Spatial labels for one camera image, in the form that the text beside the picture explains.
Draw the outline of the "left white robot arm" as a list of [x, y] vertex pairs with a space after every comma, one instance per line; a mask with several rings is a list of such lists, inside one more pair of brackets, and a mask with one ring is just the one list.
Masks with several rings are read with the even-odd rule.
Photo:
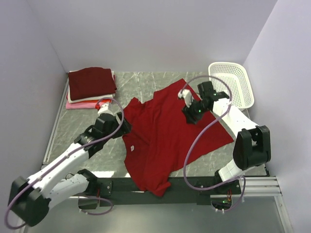
[[28, 226], [40, 223], [48, 212], [69, 197], [80, 194], [83, 197], [104, 201], [112, 211], [113, 203], [105, 198], [92, 196], [99, 190], [98, 178], [83, 169], [73, 177], [63, 181], [71, 169], [90, 159], [102, 150], [110, 139], [121, 137], [131, 131], [131, 125], [124, 117], [124, 112], [117, 114], [102, 113], [95, 124], [89, 126], [74, 142], [51, 164], [25, 179], [18, 177], [12, 182], [4, 223], [9, 229], [16, 229], [9, 224], [8, 216], [12, 211]]

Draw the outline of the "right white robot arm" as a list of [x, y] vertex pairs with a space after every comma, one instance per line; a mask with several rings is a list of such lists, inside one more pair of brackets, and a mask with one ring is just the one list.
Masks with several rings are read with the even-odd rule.
[[[178, 93], [178, 98], [185, 102], [183, 112], [186, 114], [187, 120], [196, 123], [208, 111], [212, 111], [218, 117], [202, 129], [190, 146], [183, 164], [183, 178], [190, 188], [197, 191], [208, 191], [238, 180], [243, 177], [245, 172], [269, 162], [271, 160], [270, 130], [267, 126], [259, 126], [252, 122], [232, 104], [230, 89], [225, 92], [217, 92], [213, 88], [212, 82], [208, 81], [199, 84], [198, 90], [200, 101], [195, 100], [191, 91], [185, 87]], [[233, 158], [217, 171], [216, 176], [221, 180], [218, 184], [210, 187], [195, 187], [190, 184], [186, 176], [188, 160], [201, 136], [220, 120], [225, 122], [236, 138]]]

